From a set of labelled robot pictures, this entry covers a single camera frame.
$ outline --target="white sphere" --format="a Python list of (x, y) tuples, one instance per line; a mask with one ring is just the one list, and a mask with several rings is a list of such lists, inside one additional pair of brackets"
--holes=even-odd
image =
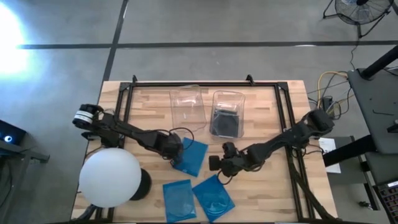
[(138, 160), (124, 149), (109, 148), (93, 154), (83, 165), (79, 189), (97, 207), (127, 202), (141, 182)]

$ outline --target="transparent plastic bin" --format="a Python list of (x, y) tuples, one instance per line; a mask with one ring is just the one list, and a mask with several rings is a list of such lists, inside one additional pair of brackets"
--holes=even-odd
[(243, 136), (245, 96), (233, 91), (216, 91), (213, 95), (210, 133), (222, 138)]
[(197, 131), (206, 126), (205, 108), (198, 85), (170, 90), (173, 128)]

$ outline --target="white globe lamp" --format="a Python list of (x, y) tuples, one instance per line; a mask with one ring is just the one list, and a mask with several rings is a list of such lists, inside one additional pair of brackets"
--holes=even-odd
[(103, 149), (93, 154), (80, 171), (79, 189), (97, 207), (111, 208), (128, 200), (144, 198), (152, 185), (138, 160), (120, 148)]

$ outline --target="gray floor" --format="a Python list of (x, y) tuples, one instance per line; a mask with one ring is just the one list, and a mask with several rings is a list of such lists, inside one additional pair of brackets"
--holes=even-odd
[[(130, 0), (120, 43), (216, 41), (352, 41), (353, 26), (321, 20), (328, 0)], [(122, 0), (2, 0), (1, 44), (109, 44)], [(390, 13), (364, 40), (397, 40)], [(119, 49), (110, 80), (304, 80), (316, 89), (327, 70), (351, 70), (352, 46)], [(359, 46), (356, 67), (366, 67), (392, 46)], [(47, 165), (28, 170), (12, 223), (69, 219), (87, 142), (72, 125), (81, 103), (96, 103), (109, 49), (12, 50), (0, 52), (0, 119), (27, 130), (35, 150), (51, 154)], [(341, 82), (336, 78), (333, 83)], [(328, 95), (341, 97), (348, 84)], [(367, 134), (355, 98), (331, 135)], [(360, 185), (332, 186), (344, 220), (386, 223), (384, 212), (356, 206)]]

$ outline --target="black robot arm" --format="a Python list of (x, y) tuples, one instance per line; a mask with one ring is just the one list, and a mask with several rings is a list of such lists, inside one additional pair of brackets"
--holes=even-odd
[(147, 150), (156, 152), (164, 159), (178, 163), (183, 146), (178, 135), (166, 130), (142, 130), (131, 124), (118, 120), (98, 105), (81, 105), (72, 123), (89, 132), (81, 135), (87, 139), (99, 136), (105, 147), (119, 147), (121, 135), (132, 138)]
[(284, 146), (301, 149), (311, 136), (320, 137), (332, 130), (334, 123), (323, 110), (307, 113), (301, 121), (274, 137), (270, 141), (252, 144), (243, 150), (237, 150), (231, 142), (223, 144), (224, 156), (210, 156), (210, 170), (221, 170), (227, 176), (235, 176), (239, 171), (257, 171), (271, 154)]

